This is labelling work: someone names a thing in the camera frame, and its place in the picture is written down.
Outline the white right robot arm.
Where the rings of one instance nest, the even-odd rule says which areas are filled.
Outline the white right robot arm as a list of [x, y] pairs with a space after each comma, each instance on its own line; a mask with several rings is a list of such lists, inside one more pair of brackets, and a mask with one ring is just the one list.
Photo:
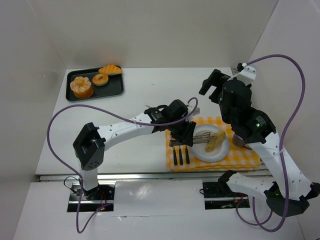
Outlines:
[[209, 99], [219, 105], [222, 121], [258, 154], [274, 177], [274, 181], [262, 181], [228, 170], [218, 179], [221, 187], [264, 200], [281, 217], [303, 214], [308, 200], [319, 196], [320, 185], [295, 164], [268, 115], [252, 107], [251, 85], [215, 69], [202, 82], [199, 94], [205, 95], [212, 86], [215, 90]]

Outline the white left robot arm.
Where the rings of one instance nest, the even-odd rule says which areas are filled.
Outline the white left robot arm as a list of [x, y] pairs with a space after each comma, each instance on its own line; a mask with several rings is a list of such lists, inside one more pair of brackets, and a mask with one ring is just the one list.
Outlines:
[[170, 131], [174, 140], [191, 147], [196, 127], [191, 119], [199, 112], [197, 106], [176, 99], [169, 105], [148, 107], [143, 113], [119, 123], [105, 126], [95, 126], [92, 122], [85, 124], [73, 142], [85, 198], [93, 200], [103, 191], [98, 183], [98, 167], [103, 163], [105, 151], [135, 137], [165, 130]]

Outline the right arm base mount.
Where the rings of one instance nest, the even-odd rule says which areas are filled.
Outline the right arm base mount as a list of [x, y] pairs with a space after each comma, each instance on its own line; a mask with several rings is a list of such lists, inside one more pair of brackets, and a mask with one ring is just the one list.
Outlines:
[[206, 210], [225, 210], [250, 208], [248, 196], [243, 193], [233, 192], [224, 188], [219, 182], [203, 182], [199, 193], [204, 197]]

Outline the orange bundt cake bread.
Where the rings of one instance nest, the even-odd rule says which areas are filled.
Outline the orange bundt cake bread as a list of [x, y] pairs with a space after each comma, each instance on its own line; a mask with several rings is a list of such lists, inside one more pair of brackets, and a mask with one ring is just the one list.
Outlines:
[[71, 83], [70, 89], [78, 99], [90, 98], [94, 89], [88, 77], [77, 76]]

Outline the long baguette bread roll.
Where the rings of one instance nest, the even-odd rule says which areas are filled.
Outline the long baguette bread roll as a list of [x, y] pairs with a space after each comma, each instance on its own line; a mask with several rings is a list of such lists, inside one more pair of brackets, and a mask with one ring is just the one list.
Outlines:
[[206, 143], [205, 151], [206, 152], [214, 151], [216, 148], [218, 148], [222, 144], [225, 138], [226, 138], [226, 133], [224, 131], [219, 131], [214, 133], [213, 136]]

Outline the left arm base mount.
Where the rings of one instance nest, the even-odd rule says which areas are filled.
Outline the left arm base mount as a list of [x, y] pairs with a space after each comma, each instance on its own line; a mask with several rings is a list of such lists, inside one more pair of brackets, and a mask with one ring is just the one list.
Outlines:
[[[67, 176], [63, 185], [70, 190], [67, 212], [75, 213], [80, 199], [80, 180], [74, 176]], [[116, 183], [114, 181], [102, 181], [98, 187], [98, 190], [94, 190], [93, 193], [88, 195], [83, 191], [79, 212], [94, 212], [97, 208], [100, 212], [114, 211]]]

